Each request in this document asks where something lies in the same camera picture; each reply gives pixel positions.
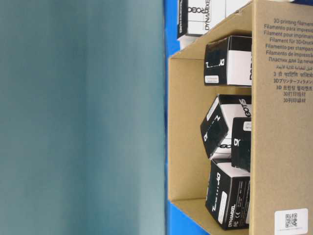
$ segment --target cardboard box flap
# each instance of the cardboard box flap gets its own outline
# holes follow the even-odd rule
[[[172,58],[203,60],[206,44],[223,39],[229,35],[251,36],[251,14],[252,4],[249,3],[236,13],[228,16],[184,50],[177,52]]]

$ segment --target qr code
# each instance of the qr code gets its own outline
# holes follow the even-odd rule
[[[286,228],[298,226],[298,213],[286,214]]]

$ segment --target product box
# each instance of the product box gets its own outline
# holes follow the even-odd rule
[[[195,39],[225,18],[225,0],[178,0],[178,40]]]
[[[249,227],[250,173],[231,166],[230,159],[211,161],[205,206],[225,230]]]
[[[205,48],[205,85],[252,85],[251,37],[230,36]]]
[[[275,51],[287,54],[295,53],[297,47],[309,48],[312,45],[297,45],[294,39],[286,44],[272,43],[271,37],[288,40],[292,38],[290,35],[289,37],[285,35],[284,38],[264,34],[265,24],[278,26],[269,30],[272,34],[278,35],[281,32],[288,33],[287,28],[289,27],[289,30],[291,24],[295,22],[298,25],[295,26],[296,31],[299,28],[303,32],[289,31],[289,33],[293,34],[292,37],[296,33],[302,36],[301,41],[310,43],[312,12],[312,6],[253,0],[251,4],[227,17],[210,32],[169,59],[167,195],[171,207],[182,212],[184,214],[182,217],[190,219],[187,220],[188,224],[194,222],[210,235],[312,234],[313,92],[306,91],[305,100],[301,103],[291,103],[293,100],[291,97],[284,97],[285,94],[290,94],[290,91],[284,91],[284,86],[286,89],[290,88],[293,93],[292,86],[295,86],[296,80],[285,78],[284,73],[289,71],[300,73],[304,67],[310,70],[312,65],[299,64],[298,57],[292,55],[268,55],[266,44],[281,45],[283,47]],[[205,46],[228,35],[253,35],[251,88],[203,85]],[[285,65],[285,62],[279,60],[270,61],[270,57],[287,59],[291,62]],[[312,58],[308,57],[305,60],[311,61]],[[275,83],[274,72],[279,75],[280,71],[281,79],[286,79],[286,82],[289,80],[288,84],[284,84],[284,80],[282,84]],[[305,88],[304,86],[312,85],[300,83],[298,86]],[[207,176],[211,166],[208,165],[199,126],[217,94],[249,95],[251,92],[253,118],[249,229],[225,231],[205,206]],[[286,215],[295,213],[299,215],[298,226],[286,228]],[[181,224],[181,228],[183,230],[186,228],[184,223]]]
[[[235,117],[251,117],[251,96],[217,95],[200,127],[208,158],[230,158]]]
[[[251,118],[235,117],[231,137],[231,165],[250,172]]]

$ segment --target small product box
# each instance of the small product box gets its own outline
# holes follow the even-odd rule
[[[225,0],[178,0],[178,40],[194,40],[225,18]]]
[[[233,119],[236,117],[251,117],[251,96],[217,95],[200,126],[208,158],[230,158]]]
[[[211,161],[205,206],[225,230],[249,227],[250,173],[230,159]]]
[[[250,172],[251,118],[235,117],[231,137],[231,165]]]
[[[205,49],[204,84],[252,85],[251,37],[230,36]]]

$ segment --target blurry teal surface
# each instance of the blurry teal surface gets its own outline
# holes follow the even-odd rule
[[[86,234],[86,6],[0,2],[0,234]]]
[[[163,2],[88,1],[90,235],[163,235]]]
[[[162,16],[0,2],[0,234],[164,234]]]

